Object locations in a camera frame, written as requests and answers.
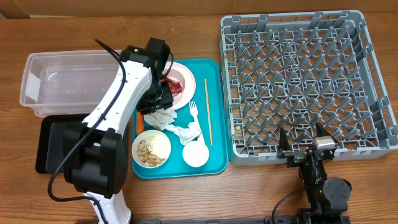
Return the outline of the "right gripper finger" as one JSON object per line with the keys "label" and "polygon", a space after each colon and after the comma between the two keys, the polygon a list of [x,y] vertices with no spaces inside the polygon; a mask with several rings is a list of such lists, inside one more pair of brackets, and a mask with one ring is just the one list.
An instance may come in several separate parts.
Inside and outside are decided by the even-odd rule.
{"label": "right gripper finger", "polygon": [[330,136],[333,139],[333,136],[324,128],[324,126],[320,123],[317,122],[315,124],[316,131],[317,131],[317,137],[325,137],[325,136]]}
{"label": "right gripper finger", "polygon": [[292,149],[290,147],[285,129],[283,127],[280,127],[279,134],[280,136],[279,136],[278,152],[291,152]]}

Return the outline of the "red snack wrapper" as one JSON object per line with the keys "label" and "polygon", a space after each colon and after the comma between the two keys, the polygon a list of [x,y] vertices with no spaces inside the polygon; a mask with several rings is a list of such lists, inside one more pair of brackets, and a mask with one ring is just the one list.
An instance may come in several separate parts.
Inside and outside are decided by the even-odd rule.
{"label": "red snack wrapper", "polygon": [[180,82],[170,79],[170,78],[165,78],[162,80],[162,82],[167,82],[169,87],[170,87],[170,91],[172,93],[173,96],[177,96],[178,94],[181,94],[183,92],[183,86]]}

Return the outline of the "large white tissue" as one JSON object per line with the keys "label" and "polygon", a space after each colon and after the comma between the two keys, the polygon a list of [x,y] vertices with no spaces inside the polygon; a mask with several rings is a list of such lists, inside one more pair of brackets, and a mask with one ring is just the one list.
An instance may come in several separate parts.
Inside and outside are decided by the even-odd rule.
{"label": "large white tissue", "polygon": [[144,121],[155,129],[163,131],[168,125],[171,125],[177,118],[177,113],[169,109],[159,109],[153,113],[145,114]]}

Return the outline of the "small white tissue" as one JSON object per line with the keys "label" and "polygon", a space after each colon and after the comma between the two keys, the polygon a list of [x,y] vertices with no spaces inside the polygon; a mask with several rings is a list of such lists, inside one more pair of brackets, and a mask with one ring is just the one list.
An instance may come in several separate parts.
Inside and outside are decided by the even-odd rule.
{"label": "small white tissue", "polygon": [[179,137],[180,143],[185,146],[189,142],[193,141],[201,134],[201,130],[196,122],[191,122],[188,124],[187,128],[182,128],[180,126],[174,126],[172,124],[166,126],[166,130],[173,132]]}

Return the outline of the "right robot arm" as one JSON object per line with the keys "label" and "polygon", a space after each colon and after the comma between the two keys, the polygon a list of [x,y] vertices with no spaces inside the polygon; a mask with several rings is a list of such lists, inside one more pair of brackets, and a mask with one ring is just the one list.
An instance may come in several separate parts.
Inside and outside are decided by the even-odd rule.
{"label": "right robot arm", "polygon": [[343,216],[348,210],[348,200],[352,185],[339,177],[328,177],[324,162],[333,160],[338,141],[319,123],[316,123],[317,137],[306,151],[293,151],[284,128],[280,128],[277,157],[286,159],[286,165],[298,167],[304,187],[282,198],[273,208],[271,222],[275,223],[275,212],[279,205],[300,192],[306,192],[308,208],[301,208],[297,214],[287,217],[289,223],[349,223],[349,217]]}

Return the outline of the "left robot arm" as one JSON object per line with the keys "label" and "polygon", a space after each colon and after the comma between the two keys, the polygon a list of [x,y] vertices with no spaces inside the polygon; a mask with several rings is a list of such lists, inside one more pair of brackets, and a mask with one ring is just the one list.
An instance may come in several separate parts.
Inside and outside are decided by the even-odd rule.
{"label": "left robot arm", "polygon": [[172,106],[164,67],[173,56],[165,43],[108,52],[118,73],[97,107],[65,130],[61,165],[65,181],[82,193],[80,200],[91,201],[99,223],[132,223],[122,192],[128,172],[123,136],[134,111],[149,114]]}

